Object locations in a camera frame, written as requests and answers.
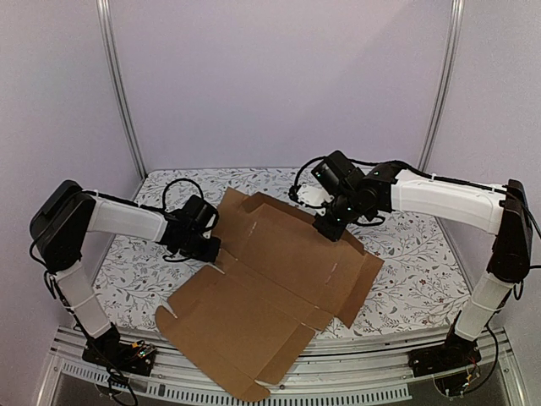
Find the right aluminium corner post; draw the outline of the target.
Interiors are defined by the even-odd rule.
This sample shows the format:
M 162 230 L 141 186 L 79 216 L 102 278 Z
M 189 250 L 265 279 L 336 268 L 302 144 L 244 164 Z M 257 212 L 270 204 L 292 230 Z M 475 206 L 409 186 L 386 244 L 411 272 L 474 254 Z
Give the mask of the right aluminium corner post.
M 440 78 L 434 99 L 434 105 L 429 118 L 427 132 L 420 152 L 420 157 L 418 159 L 417 168 L 422 172 L 425 172 L 429 166 L 437 139 L 437 134 L 439 132 L 440 123 L 444 115 L 445 103 L 451 87 L 451 80 L 456 62 L 457 48 L 460 42 L 464 6 L 464 0 L 453 0 L 451 2 L 451 14 L 446 36 Z

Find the aluminium corner post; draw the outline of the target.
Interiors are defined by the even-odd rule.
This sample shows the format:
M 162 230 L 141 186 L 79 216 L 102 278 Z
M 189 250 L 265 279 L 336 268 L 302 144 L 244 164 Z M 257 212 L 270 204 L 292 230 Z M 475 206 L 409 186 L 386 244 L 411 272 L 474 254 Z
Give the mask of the aluminium corner post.
M 464 6 L 464 0 L 453 0 L 451 2 L 451 14 L 446 36 L 440 78 L 434 99 L 434 105 L 429 118 L 427 132 L 420 152 L 420 157 L 418 159 L 417 168 L 422 172 L 425 172 L 429 166 L 437 139 L 437 134 L 439 132 L 440 123 L 444 115 L 445 103 L 451 87 L 451 80 L 456 62 L 457 48 L 460 42 Z
M 115 41 L 112 23 L 111 4 L 107 0 L 97 0 L 96 8 L 107 67 L 109 69 L 112 88 L 115 95 L 121 124 L 123 126 L 124 136 L 128 145 L 128 151 L 132 157 L 136 173 L 140 179 L 144 180 L 148 176 L 148 171 L 145 167 L 145 161 L 135 132 L 134 121 L 132 119 L 127 93 L 123 83 L 123 76 L 119 56 L 117 54 L 117 44 Z

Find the brown cardboard box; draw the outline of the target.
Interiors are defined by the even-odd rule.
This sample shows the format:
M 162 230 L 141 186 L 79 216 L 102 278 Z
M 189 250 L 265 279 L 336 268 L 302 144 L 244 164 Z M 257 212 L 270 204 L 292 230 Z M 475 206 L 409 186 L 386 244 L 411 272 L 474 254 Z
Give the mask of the brown cardboard box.
M 156 310 L 161 335 L 233 397 L 267 398 L 314 335 L 351 326 L 383 265 L 350 233 L 332 242 L 271 196 L 227 189 L 216 262 Z

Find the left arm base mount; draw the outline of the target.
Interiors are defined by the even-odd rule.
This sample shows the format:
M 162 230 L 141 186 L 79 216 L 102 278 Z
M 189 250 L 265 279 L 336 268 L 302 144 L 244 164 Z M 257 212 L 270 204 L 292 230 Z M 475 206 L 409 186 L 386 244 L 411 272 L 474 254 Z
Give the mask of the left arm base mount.
M 104 367 L 115 367 L 121 372 L 150 376 L 156 359 L 156 347 L 144 340 L 122 343 L 115 326 L 98 338 L 89 337 L 82 359 Z

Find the left aluminium corner post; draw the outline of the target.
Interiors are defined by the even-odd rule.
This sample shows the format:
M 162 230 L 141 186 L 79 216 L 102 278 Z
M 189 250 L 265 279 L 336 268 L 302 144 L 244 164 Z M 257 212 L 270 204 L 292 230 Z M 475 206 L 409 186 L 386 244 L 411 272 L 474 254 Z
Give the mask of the left aluminium corner post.
M 136 173 L 140 179 L 144 180 L 148 176 L 148 171 L 145 167 L 145 161 L 135 132 L 134 121 L 132 119 L 127 93 L 123 83 L 123 76 L 119 56 L 117 54 L 117 44 L 115 41 L 112 23 L 111 4 L 107 0 L 97 0 L 96 8 L 107 67 L 109 69 L 112 88 L 115 95 L 121 124 L 123 126 L 124 136 L 128 145 L 128 151 L 132 157 Z

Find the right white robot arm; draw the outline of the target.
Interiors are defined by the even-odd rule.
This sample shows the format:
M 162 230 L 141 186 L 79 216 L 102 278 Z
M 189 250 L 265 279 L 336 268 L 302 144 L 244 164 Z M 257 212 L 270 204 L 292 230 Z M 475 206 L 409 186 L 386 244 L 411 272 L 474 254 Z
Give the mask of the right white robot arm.
M 437 351 L 443 368 L 456 368 L 470 353 L 468 342 L 478 338 L 531 269 L 534 222 L 522 184 L 514 179 L 475 184 L 421 173 L 400 161 L 378 163 L 364 173 L 341 151 L 320 158 L 311 173 L 318 186 L 291 191 L 316 211 L 314 226 L 331 241 L 340 239 L 347 225 L 360 218 L 371 222 L 383 211 L 439 217 L 495 236 L 487 271 L 457 316 L 454 337 Z

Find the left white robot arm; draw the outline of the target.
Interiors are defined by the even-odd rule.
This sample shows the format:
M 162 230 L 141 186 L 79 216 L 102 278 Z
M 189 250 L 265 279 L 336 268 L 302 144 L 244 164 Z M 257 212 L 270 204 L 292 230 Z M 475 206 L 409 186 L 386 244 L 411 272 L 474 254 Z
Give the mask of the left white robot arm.
M 82 247 L 90 233 L 123 235 L 154 242 L 167 249 L 167 262 L 196 260 L 212 263 L 221 246 L 211 236 L 218 210 L 198 192 L 173 211 L 165 206 L 133 201 L 85 190 L 73 180 L 63 181 L 30 221 L 30 258 L 44 268 L 51 296 L 94 339 L 92 351 L 108 367 L 126 358 L 125 348 L 110 334 L 117 332 L 96 297 L 82 262 Z

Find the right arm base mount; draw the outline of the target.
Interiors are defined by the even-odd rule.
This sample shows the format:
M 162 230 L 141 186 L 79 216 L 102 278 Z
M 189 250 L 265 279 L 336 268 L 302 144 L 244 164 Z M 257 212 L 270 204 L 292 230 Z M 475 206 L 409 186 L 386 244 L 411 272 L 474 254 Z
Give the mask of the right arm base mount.
M 442 344 L 414 349 L 407 353 L 408 366 L 415 377 L 437 375 L 436 389 L 446 397 L 465 394 L 474 377 L 478 377 L 481 353 L 477 341 L 468 341 L 448 333 Z

